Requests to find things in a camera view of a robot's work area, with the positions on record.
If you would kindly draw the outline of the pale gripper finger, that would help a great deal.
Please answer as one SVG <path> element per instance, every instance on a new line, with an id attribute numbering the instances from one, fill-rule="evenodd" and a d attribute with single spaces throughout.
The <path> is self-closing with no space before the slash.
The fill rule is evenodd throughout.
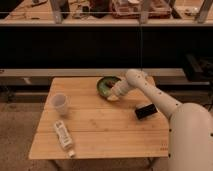
<path id="1" fill-rule="evenodd" d="M 110 95 L 108 98 L 107 98 L 108 101 L 118 101 L 119 98 L 115 95 Z"/>

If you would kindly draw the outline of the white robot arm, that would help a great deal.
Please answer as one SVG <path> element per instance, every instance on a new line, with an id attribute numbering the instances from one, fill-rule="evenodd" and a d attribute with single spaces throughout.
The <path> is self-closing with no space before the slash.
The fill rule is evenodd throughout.
<path id="1" fill-rule="evenodd" d="M 129 69 L 111 92 L 117 97 L 139 89 L 169 122 L 168 170 L 213 171 L 213 116 L 196 103 L 181 103 Z"/>

